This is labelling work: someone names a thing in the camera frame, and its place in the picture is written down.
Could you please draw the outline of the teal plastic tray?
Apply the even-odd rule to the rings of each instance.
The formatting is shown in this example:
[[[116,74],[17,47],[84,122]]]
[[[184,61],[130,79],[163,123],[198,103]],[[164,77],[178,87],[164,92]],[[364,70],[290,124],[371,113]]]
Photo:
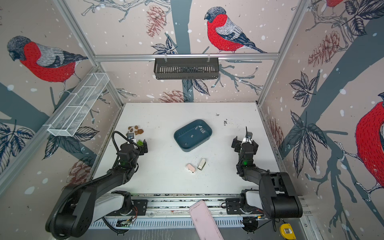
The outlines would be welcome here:
[[[174,140],[184,152],[190,152],[206,142],[213,134],[204,120],[194,120],[174,133]]]

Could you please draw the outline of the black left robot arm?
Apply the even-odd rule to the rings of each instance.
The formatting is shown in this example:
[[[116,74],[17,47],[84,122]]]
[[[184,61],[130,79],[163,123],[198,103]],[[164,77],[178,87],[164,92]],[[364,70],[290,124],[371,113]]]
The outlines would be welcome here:
[[[146,141],[137,141],[123,137],[125,143],[113,145],[117,151],[117,158],[113,167],[101,177],[80,185],[69,184],[62,193],[47,219],[45,229],[57,240],[70,237],[81,237],[99,219],[104,219],[111,212],[124,209],[131,210],[130,193],[115,191],[116,187],[126,184],[139,169],[138,159],[148,153]],[[103,210],[96,213],[99,198],[109,191],[113,197],[121,200],[120,204],[107,204]]]

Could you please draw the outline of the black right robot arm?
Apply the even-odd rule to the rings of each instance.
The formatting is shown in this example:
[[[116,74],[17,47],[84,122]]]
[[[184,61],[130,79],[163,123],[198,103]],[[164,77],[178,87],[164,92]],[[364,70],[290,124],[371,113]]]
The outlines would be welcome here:
[[[237,137],[231,147],[238,153],[237,174],[259,186],[258,194],[264,215],[269,219],[301,218],[302,204],[286,172],[271,172],[256,166],[253,157],[259,145],[252,139]]]

